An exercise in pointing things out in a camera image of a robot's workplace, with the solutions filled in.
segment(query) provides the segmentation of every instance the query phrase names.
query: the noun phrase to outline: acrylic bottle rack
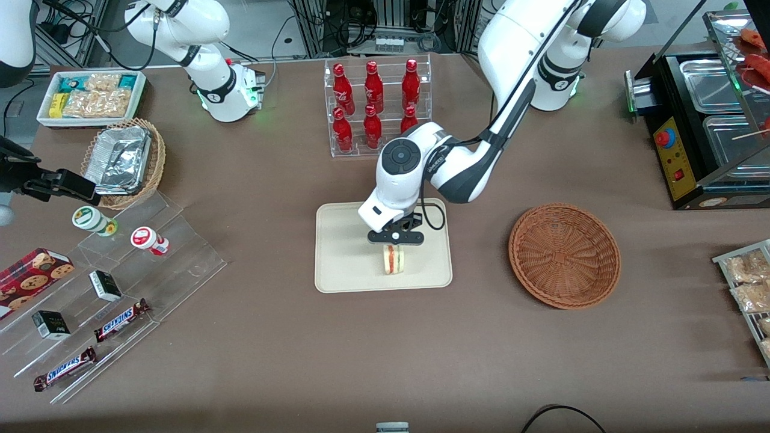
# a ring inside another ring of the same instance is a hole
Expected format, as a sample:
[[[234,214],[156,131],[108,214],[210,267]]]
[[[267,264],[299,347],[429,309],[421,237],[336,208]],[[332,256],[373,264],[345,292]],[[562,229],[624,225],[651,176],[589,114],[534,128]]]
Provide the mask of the acrylic bottle rack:
[[[134,203],[115,219],[118,233],[111,237],[91,234],[67,256],[75,265],[62,282],[41,293],[12,316],[0,322],[3,372],[27,382],[33,393],[35,377],[46,374],[93,346],[98,362],[55,382],[40,394],[50,403],[65,403],[97,378],[131,347],[156,329],[184,300],[195,293],[226,262],[198,235],[181,215],[182,209],[156,192]],[[134,229],[151,227],[169,240],[169,252],[155,256],[130,243]],[[118,302],[96,296],[89,274],[109,272],[122,292]],[[152,308],[102,343],[93,331],[145,298]],[[71,335],[61,341],[40,338],[32,323],[37,310],[58,311]]]
[[[430,122],[433,118],[433,106],[431,98],[431,71],[430,57],[428,55],[397,55],[383,56],[373,58],[377,62],[377,69],[383,80],[383,89],[385,93],[385,109],[378,116],[383,126],[383,136],[380,141],[379,149],[371,149],[367,146],[366,134],[363,131],[364,107],[367,106],[367,97],[363,89],[363,84],[367,80],[367,67],[362,59],[335,59],[327,60],[324,65],[323,89],[326,95],[326,122],[329,125],[329,143],[332,156],[377,156],[380,154],[382,146],[401,134],[401,119],[403,118],[403,107],[401,105],[401,81],[406,72],[408,59],[417,60],[417,74],[420,76],[420,101],[415,107],[417,112],[415,117],[419,124]],[[334,99],[334,74],[332,66],[336,63],[342,63],[345,67],[345,75],[350,80],[353,87],[353,101],[356,104],[356,111],[352,116],[347,117],[350,127],[353,130],[353,151],[342,153],[334,139],[334,130],[332,124],[334,118],[332,110],[336,107]]]

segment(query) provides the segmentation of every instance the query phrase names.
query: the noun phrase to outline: red button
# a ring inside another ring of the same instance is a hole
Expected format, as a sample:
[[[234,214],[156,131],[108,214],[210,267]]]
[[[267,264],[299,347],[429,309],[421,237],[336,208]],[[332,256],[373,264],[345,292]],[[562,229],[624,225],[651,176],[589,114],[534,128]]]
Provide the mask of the red button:
[[[661,131],[655,134],[655,144],[657,144],[660,147],[667,145],[670,139],[671,137],[665,131]]]

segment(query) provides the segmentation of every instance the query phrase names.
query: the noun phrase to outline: red bottle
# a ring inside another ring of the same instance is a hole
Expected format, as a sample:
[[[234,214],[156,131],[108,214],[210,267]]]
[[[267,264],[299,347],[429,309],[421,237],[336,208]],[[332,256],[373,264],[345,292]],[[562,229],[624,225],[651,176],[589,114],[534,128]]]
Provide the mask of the red bottle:
[[[334,123],[332,123],[334,139],[337,141],[340,152],[350,153],[353,151],[353,130],[345,119],[345,112],[340,107],[334,107],[332,114],[334,115]]]
[[[367,80],[363,84],[367,91],[367,104],[374,105],[379,113],[385,109],[385,92],[383,91],[383,79],[377,72],[377,62],[367,62]]]
[[[348,116],[352,116],[356,112],[356,103],[353,102],[353,87],[345,76],[345,68],[337,63],[332,70],[334,71],[334,99]]]
[[[401,133],[405,133],[407,129],[417,124],[417,117],[414,116],[414,106],[409,105],[403,111],[403,119],[401,119]]]
[[[380,148],[380,139],[383,136],[383,124],[377,117],[377,109],[373,104],[368,104],[367,117],[363,120],[363,130],[367,133],[367,146],[372,150]]]
[[[420,101],[420,76],[417,74],[417,60],[407,60],[407,73],[401,82],[401,105],[407,109],[409,105],[417,106]]]

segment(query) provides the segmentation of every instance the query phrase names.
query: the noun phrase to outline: cookie box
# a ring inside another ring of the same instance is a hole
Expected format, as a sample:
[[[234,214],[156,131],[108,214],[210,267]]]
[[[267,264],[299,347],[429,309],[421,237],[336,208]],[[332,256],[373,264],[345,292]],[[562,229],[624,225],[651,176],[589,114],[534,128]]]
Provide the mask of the cookie box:
[[[129,107],[126,109],[126,114],[123,117],[102,117],[94,119],[73,119],[73,118],[53,118],[49,115],[49,109],[51,103],[54,100],[54,95],[59,92],[59,86],[63,79],[72,79],[75,77],[87,76],[92,73],[104,73],[104,74],[120,74],[122,76],[136,76],[136,81],[131,91],[131,98],[129,99]],[[112,125],[122,120],[130,120],[134,118],[136,110],[139,108],[139,101],[142,98],[142,91],[144,90],[146,78],[145,75],[139,71],[127,71],[124,69],[91,69],[87,71],[67,71],[57,72],[51,77],[48,90],[45,91],[45,97],[42,104],[40,104],[40,110],[38,110],[38,122],[47,126],[48,128],[99,128],[100,126]]]
[[[0,272],[0,320],[74,269],[67,256],[37,248]]]

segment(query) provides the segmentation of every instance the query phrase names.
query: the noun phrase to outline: wicker basket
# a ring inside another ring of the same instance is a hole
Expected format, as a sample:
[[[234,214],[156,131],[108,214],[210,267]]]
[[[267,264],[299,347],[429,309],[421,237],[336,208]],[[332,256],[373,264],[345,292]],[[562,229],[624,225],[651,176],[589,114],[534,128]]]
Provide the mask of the wicker basket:
[[[100,207],[123,210],[128,207],[129,204],[139,201],[143,197],[151,196],[158,188],[160,178],[163,176],[163,164],[166,163],[166,144],[163,142],[163,137],[160,136],[158,130],[152,123],[143,119],[131,119],[107,126],[106,129],[123,129],[131,126],[141,126],[152,133],[152,143],[150,144],[150,154],[147,157],[147,168],[145,169],[142,189],[132,196],[102,196],[102,201],[99,202]],[[85,169],[89,166],[91,152],[93,152],[95,144],[96,137],[91,140],[91,146],[89,146],[89,149],[85,152],[85,158],[83,159],[82,164],[80,164],[81,176],[85,175]]]
[[[525,289],[565,310],[599,304],[621,274],[620,251],[607,227],[564,203],[525,212],[511,231],[508,258]]]

